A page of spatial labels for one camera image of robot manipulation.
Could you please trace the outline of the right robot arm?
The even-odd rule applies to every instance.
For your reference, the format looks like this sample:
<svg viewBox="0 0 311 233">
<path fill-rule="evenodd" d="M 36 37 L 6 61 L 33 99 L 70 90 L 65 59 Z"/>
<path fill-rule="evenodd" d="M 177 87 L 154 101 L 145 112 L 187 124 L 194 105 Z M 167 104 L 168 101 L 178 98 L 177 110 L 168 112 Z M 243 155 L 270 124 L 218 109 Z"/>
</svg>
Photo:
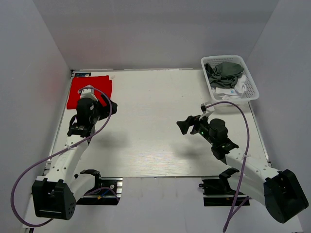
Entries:
<svg viewBox="0 0 311 233">
<path fill-rule="evenodd" d="M 286 223 L 309 206 L 296 175 L 269 167 L 260 160 L 246 156 L 238 145 L 228 138 L 228 129 L 221 119 L 189 116 L 178 121 L 182 134 L 200 134 L 211 145 L 216 159 L 230 166 L 220 174 L 219 187 L 224 193 L 237 188 L 239 175 L 243 175 L 240 192 L 260 202 L 279 223 Z"/>
</svg>

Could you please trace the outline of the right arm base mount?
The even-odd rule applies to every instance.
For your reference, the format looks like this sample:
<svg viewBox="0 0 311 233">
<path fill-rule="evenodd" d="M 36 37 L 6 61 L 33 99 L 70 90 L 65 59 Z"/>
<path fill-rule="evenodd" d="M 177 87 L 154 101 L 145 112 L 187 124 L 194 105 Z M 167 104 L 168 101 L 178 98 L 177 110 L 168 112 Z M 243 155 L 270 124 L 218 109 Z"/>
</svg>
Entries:
<svg viewBox="0 0 311 233">
<path fill-rule="evenodd" d="M 205 207 L 229 207 L 232 205 L 236 191 L 231 188 L 228 179 L 235 173 L 239 173 L 239 171 L 235 168 L 228 168 L 218 177 L 202 179 L 198 186 L 203 191 Z"/>
</svg>

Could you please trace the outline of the white t shirt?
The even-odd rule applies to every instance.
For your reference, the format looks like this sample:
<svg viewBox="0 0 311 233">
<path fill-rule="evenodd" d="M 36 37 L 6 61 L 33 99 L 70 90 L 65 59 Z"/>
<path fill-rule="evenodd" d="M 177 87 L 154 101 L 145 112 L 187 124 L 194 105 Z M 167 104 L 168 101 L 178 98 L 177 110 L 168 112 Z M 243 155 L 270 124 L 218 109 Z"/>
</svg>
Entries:
<svg viewBox="0 0 311 233">
<path fill-rule="evenodd" d="M 241 99 L 247 91 L 246 87 L 246 76 L 243 74 L 237 81 L 234 88 L 218 88 L 213 87 L 212 93 L 218 100 L 235 100 Z"/>
</svg>

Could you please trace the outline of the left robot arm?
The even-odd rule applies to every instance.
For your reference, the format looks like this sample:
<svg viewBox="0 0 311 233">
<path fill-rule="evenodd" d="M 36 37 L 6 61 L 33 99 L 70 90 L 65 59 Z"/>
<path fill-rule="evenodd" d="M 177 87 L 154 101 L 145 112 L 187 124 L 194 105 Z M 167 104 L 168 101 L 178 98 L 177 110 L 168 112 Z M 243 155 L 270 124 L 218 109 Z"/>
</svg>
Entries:
<svg viewBox="0 0 311 233">
<path fill-rule="evenodd" d="M 69 122 L 65 142 L 66 152 L 57 156 L 55 164 L 43 180 L 32 185 L 32 196 L 37 217 L 69 220 L 76 202 L 86 193 L 97 194 L 102 190 L 100 172 L 94 169 L 75 171 L 83 153 L 90 144 L 95 125 L 117 112 L 117 104 L 101 96 L 105 102 L 90 97 L 77 101 L 76 114 Z"/>
</svg>

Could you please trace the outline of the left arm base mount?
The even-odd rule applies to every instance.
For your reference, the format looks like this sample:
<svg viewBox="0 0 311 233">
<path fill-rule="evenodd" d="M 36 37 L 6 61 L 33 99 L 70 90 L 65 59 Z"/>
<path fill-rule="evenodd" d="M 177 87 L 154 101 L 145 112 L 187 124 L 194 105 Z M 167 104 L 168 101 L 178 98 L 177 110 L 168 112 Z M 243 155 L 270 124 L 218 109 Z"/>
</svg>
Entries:
<svg viewBox="0 0 311 233">
<path fill-rule="evenodd" d="M 122 194 L 123 178 L 102 177 L 100 172 L 94 169 L 85 169 L 74 175 L 75 180 L 82 176 L 90 177 L 94 185 L 77 200 L 77 205 L 118 205 Z"/>
</svg>

